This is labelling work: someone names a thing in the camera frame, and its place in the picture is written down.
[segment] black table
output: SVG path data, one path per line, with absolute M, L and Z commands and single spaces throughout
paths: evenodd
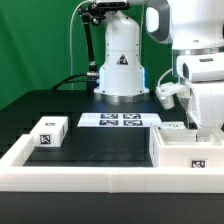
M 84 91 L 32 91 L 0 111 L 0 155 L 42 116 L 68 116 L 69 131 L 62 147 L 47 153 L 36 148 L 26 166 L 151 166 L 148 128 L 80 129 L 82 113 L 158 113 L 162 121 L 185 120 L 179 104 L 164 111 L 154 93 L 146 101 L 113 104 Z M 4 224 L 221 224 L 223 209 L 223 194 L 0 192 L 0 223 Z

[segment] warning label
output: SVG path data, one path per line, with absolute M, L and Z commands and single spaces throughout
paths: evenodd
M 118 65 L 128 65 L 128 61 L 124 54 L 121 55 L 120 59 L 117 62 Z

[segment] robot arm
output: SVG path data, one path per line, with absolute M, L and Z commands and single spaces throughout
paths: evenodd
M 121 11 L 145 0 L 95 0 L 89 6 L 94 19 L 105 21 L 105 63 L 99 71 L 96 98 L 113 102 L 135 102 L 148 96 L 145 72 L 140 64 L 140 28 Z
M 178 94 L 179 100 L 201 128 L 224 123 L 223 12 L 220 0 L 151 0 L 146 13 L 149 35 L 157 42 L 172 42 L 173 75 L 177 85 L 189 89 Z M 162 87 L 157 91 L 165 97 L 176 88 Z

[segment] green backdrop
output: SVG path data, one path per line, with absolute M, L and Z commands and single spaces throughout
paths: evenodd
M 80 2 L 0 0 L 0 109 L 27 91 L 50 89 L 70 75 L 69 25 Z M 140 23 L 141 6 L 125 13 Z M 73 30 L 74 73 L 86 72 L 86 42 L 78 15 Z M 100 66 L 104 62 L 104 27 L 91 27 L 91 30 Z M 171 68 L 170 46 L 153 42 L 145 28 L 141 63 L 146 69 L 146 86 L 151 90 L 155 89 L 159 76 Z M 84 86 L 80 84 L 76 88 L 84 89 Z

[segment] small white cube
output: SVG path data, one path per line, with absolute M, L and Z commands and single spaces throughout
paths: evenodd
M 67 131 L 67 117 L 42 117 L 30 134 L 35 147 L 60 147 Z

